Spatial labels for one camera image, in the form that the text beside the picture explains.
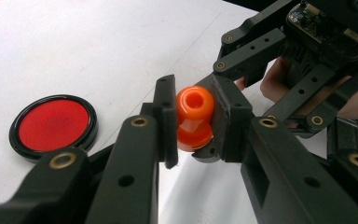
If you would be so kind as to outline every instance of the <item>orange plastic part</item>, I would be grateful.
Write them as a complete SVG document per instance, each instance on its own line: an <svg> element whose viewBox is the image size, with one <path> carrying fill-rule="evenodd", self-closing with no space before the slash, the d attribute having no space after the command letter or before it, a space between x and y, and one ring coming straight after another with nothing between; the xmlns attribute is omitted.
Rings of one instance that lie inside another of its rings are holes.
<svg viewBox="0 0 358 224"><path fill-rule="evenodd" d="M176 97L178 117L178 147L194 151L208 144L213 138L211 117L214 109L212 95L204 88L190 86Z"/></svg>

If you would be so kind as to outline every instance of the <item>orange cylinder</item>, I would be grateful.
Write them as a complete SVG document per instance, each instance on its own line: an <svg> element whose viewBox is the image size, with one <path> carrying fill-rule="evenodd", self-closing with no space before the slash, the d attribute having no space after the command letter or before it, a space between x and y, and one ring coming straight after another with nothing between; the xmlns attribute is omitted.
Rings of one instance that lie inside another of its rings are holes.
<svg viewBox="0 0 358 224"><path fill-rule="evenodd" d="M213 138L211 117L214 109L212 95L204 88L190 86L176 97L178 147L194 151L208 144Z"/></svg>

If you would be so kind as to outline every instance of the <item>screw hole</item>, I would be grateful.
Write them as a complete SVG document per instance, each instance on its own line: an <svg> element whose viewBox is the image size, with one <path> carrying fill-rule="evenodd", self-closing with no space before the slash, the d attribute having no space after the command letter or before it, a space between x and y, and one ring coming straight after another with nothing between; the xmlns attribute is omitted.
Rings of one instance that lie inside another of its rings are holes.
<svg viewBox="0 0 358 224"><path fill-rule="evenodd" d="M61 164L67 163L70 160L71 160L71 157L69 155L65 155L65 156L61 156L61 157L57 158L57 160L55 162L58 165L61 165Z"/></svg>
<svg viewBox="0 0 358 224"><path fill-rule="evenodd" d="M131 186L134 181L135 179L133 178L132 175L124 175L118 180L118 184L121 187L126 188L128 186Z"/></svg>
<svg viewBox="0 0 358 224"><path fill-rule="evenodd" d="M142 124L145 124L145 120L144 119L137 119L134 123L138 124L138 125L142 125Z"/></svg>
<svg viewBox="0 0 358 224"><path fill-rule="evenodd" d="M321 186L321 183L317 179L310 176L305 177L304 181L308 186L316 189Z"/></svg>
<svg viewBox="0 0 358 224"><path fill-rule="evenodd" d="M272 120L263 120L263 123L264 124L267 124L267 125L273 125L274 124L274 122L272 122Z"/></svg>

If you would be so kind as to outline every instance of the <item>black rim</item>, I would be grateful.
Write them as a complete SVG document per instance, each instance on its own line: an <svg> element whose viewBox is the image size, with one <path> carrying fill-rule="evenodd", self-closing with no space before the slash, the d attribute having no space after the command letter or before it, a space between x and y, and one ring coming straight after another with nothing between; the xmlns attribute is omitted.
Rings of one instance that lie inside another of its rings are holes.
<svg viewBox="0 0 358 224"><path fill-rule="evenodd" d="M86 100L72 96L72 95L53 95L48 96L43 99L40 99L38 101L33 102L32 104L25 107L20 114L16 117L16 119L13 121L10 132L9 132L9 141L13 149L22 155L22 157L25 157L27 159L31 160L39 160L45 153L48 153L49 151L37 151L31 148L26 147L19 137L19 128L22 120L28 115L29 112L31 112L36 107L51 101L56 100L70 100L74 101L78 104L81 104L89 114L89 122L87 125L86 130L78 137L75 142L70 144L66 147L81 147L85 150L88 150L90 146L92 145L92 142L94 141L95 137L97 136L98 132L98 123L97 123L97 115L95 113L94 108L92 105L87 102Z"/></svg>

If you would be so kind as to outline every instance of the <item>human hand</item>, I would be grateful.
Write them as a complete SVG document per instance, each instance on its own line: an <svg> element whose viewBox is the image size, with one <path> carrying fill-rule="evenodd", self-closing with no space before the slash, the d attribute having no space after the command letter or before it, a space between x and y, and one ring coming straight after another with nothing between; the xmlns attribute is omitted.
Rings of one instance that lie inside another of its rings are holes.
<svg viewBox="0 0 358 224"><path fill-rule="evenodd" d="M267 71L264 79L261 82L260 90L263 95L273 102L279 101L287 92L289 88L284 84L287 79L287 74L290 69L290 62L284 58L277 58L275 63ZM351 77L344 77L333 85L323 87L316 93L305 105L303 105L296 113L298 115L308 115L320 102L325 100L327 96L332 93L337 87ZM237 86L243 90L244 79L241 78L236 81ZM358 119L358 92L338 111L339 117L344 119Z"/></svg>

